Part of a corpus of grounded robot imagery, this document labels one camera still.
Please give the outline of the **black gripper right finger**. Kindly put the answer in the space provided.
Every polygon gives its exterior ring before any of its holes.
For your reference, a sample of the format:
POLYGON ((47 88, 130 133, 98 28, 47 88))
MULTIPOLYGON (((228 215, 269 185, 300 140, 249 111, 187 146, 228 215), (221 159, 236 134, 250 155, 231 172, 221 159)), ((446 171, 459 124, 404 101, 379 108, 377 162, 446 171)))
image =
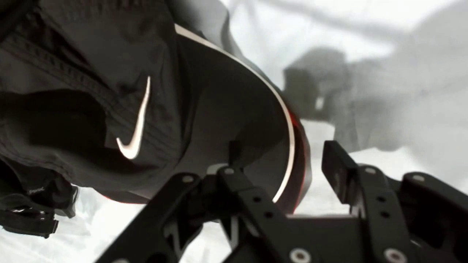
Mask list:
POLYGON ((369 204, 376 200, 379 169, 357 164, 335 140, 325 142, 322 171, 341 203, 369 204))

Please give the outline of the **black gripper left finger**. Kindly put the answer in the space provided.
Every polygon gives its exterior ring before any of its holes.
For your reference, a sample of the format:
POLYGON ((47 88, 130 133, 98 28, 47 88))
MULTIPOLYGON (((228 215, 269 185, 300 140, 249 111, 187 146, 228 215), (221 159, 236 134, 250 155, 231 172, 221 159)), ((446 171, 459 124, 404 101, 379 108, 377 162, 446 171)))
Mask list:
POLYGON ((228 143, 228 159, 215 168, 217 187, 224 194, 262 188, 262 172, 250 165, 258 161, 255 150, 239 140, 228 143))

